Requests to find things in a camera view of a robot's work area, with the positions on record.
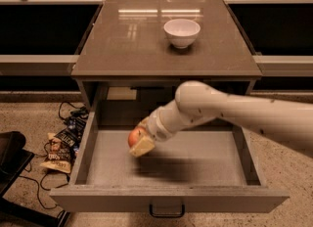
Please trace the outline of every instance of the red apple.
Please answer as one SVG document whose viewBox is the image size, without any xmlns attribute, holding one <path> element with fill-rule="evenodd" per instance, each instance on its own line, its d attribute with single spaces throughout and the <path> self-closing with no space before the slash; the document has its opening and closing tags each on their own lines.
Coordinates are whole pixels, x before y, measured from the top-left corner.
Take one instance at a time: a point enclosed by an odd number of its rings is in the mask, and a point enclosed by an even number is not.
<svg viewBox="0 0 313 227">
<path fill-rule="evenodd" d="M 128 135 L 129 147 L 132 148 L 145 135 L 148 135 L 148 132 L 144 127 L 137 126 L 134 128 Z"/>
</svg>

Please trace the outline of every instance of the open drawer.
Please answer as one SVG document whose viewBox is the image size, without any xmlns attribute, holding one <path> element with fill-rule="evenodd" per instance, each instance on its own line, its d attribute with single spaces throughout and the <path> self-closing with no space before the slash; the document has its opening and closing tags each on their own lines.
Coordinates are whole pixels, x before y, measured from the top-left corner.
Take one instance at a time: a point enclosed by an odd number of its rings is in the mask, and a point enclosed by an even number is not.
<svg viewBox="0 0 313 227">
<path fill-rule="evenodd" d="M 248 132 L 216 121 L 178 132 L 138 159 L 129 155 L 128 133 L 174 88 L 137 90 L 134 100 L 109 100 L 100 84 L 69 185 L 50 196 L 66 211 L 269 212 L 288 198 L 272 190 L 255 163 Z"/>
</svg>

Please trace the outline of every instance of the wire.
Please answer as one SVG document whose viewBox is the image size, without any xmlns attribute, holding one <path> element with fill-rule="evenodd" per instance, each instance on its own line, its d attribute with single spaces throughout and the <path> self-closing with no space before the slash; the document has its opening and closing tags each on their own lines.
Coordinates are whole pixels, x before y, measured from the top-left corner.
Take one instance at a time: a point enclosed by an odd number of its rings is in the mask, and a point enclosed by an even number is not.
<svg viewBox="0 0 313 227">
<path fill-rule="evenodd" d="M 29 169 L 24 169 L 24 171 L 27 171 L 28 173 L 32 170 L 32 165 L 31 165 L 31 161 L 29 162 Z"/>
<path fill-rule="evenodd" d="M 44 180 L 49 174 L 51 174 L 51 173 L 46 173 L 46 174 L 41 178 L 41 180 L 40 180 L 40 187 L 41 187 L 41 189 L 43 189 L 43 190 L 45 190 L 45 191 L 51 191 L 51 188 L 46 188 L 46 187 L 44 187 L 44 186 L 42 185 L 43 180 Z M 67 183 L 62 184 L 62 185 L 59 185 L 59 186 L 54 187 L 54 188 L 61 188 L 61 187 L 64 187 L 65 185 L 68 184 L 68 176 L 67 176 L 65 173 L 64 173 L 64 175 L 67 177 Z"/>
<path fill-rule="evenodd" d="M 60 106 L 59 106 L 59 118 L 60 118 L 61 120 L 66 120 L 64 117 L 61 116 L 61 108 L 62 108 L 62 105 L 63 105 L 63 104 L 68 104 L 68 105 L 70 105 L 70 106 L 72 106 L 73 108 L 78 109 L 78 110 L 83 110 L 83 111 L 86 110 L 84 106 L 82 106 L 82 107 L 77 107 L 77 106 L 75 106 L 74 104 L 72 104 L 72 103 L 70 103 L 70 102 L 68 102 L 68 101 L 61 102 L 61 104 L 60 104 Z"/>
<path fill-rule="evenodd" d="M 40 197 L 39 197 L 40 185 L 39 185 L 38 181 L 35 180 L 35 179 L 33 179 L 33 178 L 27 177 L 27 176 L 19 176 L 19 177 L 20 177 L 20 178 L 23 178 L 23 179 L 27 179 L 27 180 L 33 181 L 33 182 L 36 183 L 36 185 L 37 185 L 37 200 L 39 201 L 40 205 L 41 205 L 44 209 L 54 209 L 54 208 L 56 208 L 56 207 L 59 206 L 58 204 L 55 204 L 55 205 L 52 206 L 52 207 L 47 207 L 47 206 L 45 206 L 45 205 L 41 202 Z"/>
<path fill-rule="evenodd" d="M 5 171 L 2 167 L 0 167 L 0 172 L 2 172 L 5 175 L 12 175 L 11 173 Z"/>
<path fill-rule="evenodd" d="M 46 152 L 46 154 L 45 155 L 41 155 L 41 154 L 35 154 L 35 157 L 36 158 L 46 158 L 47 156 L 48 156 L 48 154 L 49 154 L 49 152 L 47 151 L 47 145 L 49 145 L 50 143 L 49 142 L 47 142 L 45 145 L 44 145 L 44 147 L 43 147 L 43 149 L 45 150 L 45 152 Z"/>
</svg>

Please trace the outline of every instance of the bowl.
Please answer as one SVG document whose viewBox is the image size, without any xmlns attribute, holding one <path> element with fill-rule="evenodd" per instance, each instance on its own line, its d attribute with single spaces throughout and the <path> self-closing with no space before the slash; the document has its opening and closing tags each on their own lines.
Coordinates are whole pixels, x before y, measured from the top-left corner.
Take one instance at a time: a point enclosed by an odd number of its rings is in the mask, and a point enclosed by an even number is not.
<svg viewBox="0 0 313 227">
<path fill-rule="evenodd" d="M 187 48 L 197 39 L 201 27 L 192 20 L 171 20 L 164 25 L 169 42 L 178 49 Z"/>
</svg>

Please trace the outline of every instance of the gray cabinet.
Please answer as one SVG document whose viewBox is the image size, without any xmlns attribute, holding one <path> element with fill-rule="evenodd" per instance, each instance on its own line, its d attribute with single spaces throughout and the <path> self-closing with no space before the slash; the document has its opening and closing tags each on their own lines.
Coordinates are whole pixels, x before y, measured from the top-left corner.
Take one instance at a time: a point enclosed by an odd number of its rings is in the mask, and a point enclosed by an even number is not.
<svg viewBox="0 0 313 227">
<path fill-rule="evenodd" d="M 188 18 L 199 39 L 177 50 L 163 25 Z M 173 99 L 184 80 L 248 93 L 261 73 L 222 0 L 106 1 L 72 77 L 88 122 L 69 186 L 51 197 L 66 211 L 269 212 L 288 198 L 267 187 L 256 165 L 249 133 L 224 121 L 179 132 L 146 156 L 129 155 L 131 129 Z M 113 98 L 113 87 L 135 96 Z"/>
</svg>

